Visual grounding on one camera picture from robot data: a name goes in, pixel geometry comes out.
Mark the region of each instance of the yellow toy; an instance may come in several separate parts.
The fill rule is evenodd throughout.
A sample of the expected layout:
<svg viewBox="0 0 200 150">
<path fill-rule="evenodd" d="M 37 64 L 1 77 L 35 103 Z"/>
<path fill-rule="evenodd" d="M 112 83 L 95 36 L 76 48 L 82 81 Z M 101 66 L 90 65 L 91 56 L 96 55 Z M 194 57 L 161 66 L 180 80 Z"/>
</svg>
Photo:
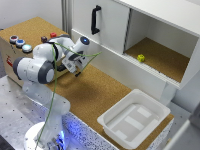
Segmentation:
<svg viewBox="0 0 200 150">
<path fill-rule="evenodd" d="M 144 55 L 142 55 L 142 54 L 138 55 L 137 60 L 138 60 L 139 62 L 144 62 L 144 60 L 145 60 Z"/>
</svg>

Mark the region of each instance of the door handle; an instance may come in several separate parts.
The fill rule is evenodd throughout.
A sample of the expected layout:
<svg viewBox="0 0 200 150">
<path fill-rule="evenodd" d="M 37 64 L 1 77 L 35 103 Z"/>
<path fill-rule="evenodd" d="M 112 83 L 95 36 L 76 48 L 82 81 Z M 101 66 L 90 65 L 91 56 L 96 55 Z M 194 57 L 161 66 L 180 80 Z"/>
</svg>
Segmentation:
<svg viewBox="0 0 200 150">
<path fill-rule="evenodd" d="M 96 12 L 99 10 L 101 10 L 101 7 L 98 5 L 96 6 L 96 8 L 92 10 L 92 25 L 91 25 L 92 35 L 100 32 L 100 30 L 96 28 L 96 19 L 97 19 Z"/>
</svg>

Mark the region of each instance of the empty white tray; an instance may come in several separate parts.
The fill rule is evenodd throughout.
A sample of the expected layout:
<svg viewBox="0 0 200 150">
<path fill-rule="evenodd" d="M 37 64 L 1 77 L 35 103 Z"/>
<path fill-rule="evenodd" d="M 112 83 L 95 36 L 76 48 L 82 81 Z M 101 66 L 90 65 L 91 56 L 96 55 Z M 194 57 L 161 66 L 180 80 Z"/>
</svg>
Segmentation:
<svg viewBox="0 0 200 150">
<path fill-rule="evenodd" d="M 98 122 L 122 147 L 136 149 L 169 113 L 169 108 L 135 89 L 102 114 Z"/>
</svg>

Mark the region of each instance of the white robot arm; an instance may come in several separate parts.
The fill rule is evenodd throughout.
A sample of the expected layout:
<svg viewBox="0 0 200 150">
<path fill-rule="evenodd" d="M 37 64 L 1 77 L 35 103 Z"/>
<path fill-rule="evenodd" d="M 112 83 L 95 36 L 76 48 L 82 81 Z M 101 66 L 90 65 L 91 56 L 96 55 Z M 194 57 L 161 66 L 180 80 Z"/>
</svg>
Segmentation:
<svg viewBox="0 0 200 150">
<path fill-rule="evenodd" d="M 62 61 L 64 69 L 67 68 L 71 73 L 75 73 L 77 70 L 76 66 L 81 69 L 87 64 L 87 59 L 83 54 L 87 50 L 89 43 L 86 37 L 81 37 L 74 44 L 68 35 L 61 35 L 50 39 L 48 43 L 36 46 L 33 50 L 33 59 L 17 58 L 13 64 L 13 71 L 20 80 L 24 81 L 23 91 L 26 95 L 31 100 L 49 108 L 53 98 L 53 92 L 44 84 L 51 82 L 54 77 L 54 54 L 56 61 L 59 61 L 65 56 Z M 55 150 L 56 148 L 66 150 L 64 139 L 59 139 L 59 141 L 62 141 L 61 143 L 55 143 L 55 141 L 63 131 L 62 115 L 67 114 L 69 109 L 70 102 L 62 96 L 55 94 L 52 111 L 39 141 L 39 150 Z M 35 137 L 36 141 L 40 133 L 41 130 Z"/>
</svg>

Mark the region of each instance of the cabinet shelf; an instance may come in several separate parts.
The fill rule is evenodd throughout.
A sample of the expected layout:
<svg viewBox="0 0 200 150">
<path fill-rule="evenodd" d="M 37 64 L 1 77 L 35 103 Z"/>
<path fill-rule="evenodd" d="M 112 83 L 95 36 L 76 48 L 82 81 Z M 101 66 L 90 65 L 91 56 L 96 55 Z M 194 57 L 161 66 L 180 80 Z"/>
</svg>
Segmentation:
<svg viewBox="0 0 200 150">
<path fill-rule="evenodd" d="M 139 43 L 125 51 L 126 54 L 137 59 L 139 54 L 145 56 L 145 64 L 181 82 L 190 58 L 183 56 L 149 38 L 144 38 Z"/>
</svg>

